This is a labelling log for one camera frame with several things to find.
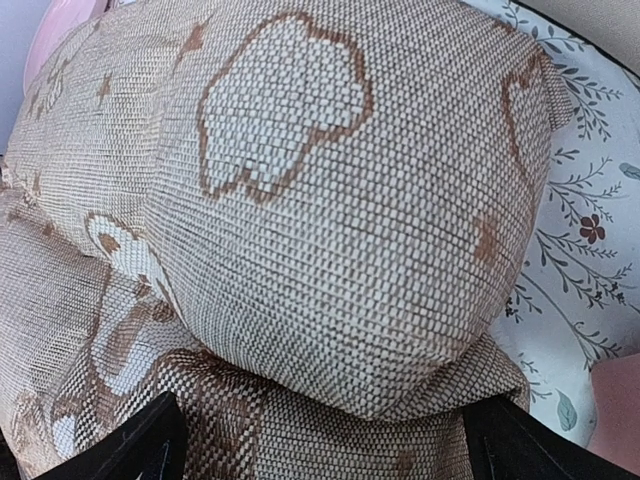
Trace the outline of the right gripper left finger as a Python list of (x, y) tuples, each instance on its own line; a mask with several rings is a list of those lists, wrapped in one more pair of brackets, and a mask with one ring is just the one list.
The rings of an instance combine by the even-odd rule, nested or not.
[(180, 480), (187, 425), (176, 396), (164, 392), (99, 443), (44, 474), (45, 480)]

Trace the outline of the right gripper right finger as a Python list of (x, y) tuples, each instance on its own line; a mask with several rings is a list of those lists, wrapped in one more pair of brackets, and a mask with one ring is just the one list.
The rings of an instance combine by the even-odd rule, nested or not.
[(462, 413), (475, 480), (639, 478), (554, 433), (504, 396), (470, 404)]

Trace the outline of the white pet cushion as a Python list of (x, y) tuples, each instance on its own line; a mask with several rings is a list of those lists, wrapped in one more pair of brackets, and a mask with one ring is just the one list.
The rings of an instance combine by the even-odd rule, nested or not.
[(464, 408), (571, 106), (459, 1), (138, 1), (30, 85), (1, 186), (1, 430), (33, 479), (164, 392), (188, 479), (468, 479)]

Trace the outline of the beige fabric pet tent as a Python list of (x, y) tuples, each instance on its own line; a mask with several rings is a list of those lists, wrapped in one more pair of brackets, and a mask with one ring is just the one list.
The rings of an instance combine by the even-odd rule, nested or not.
[(639, 0), (523, 0), (639, 76)]

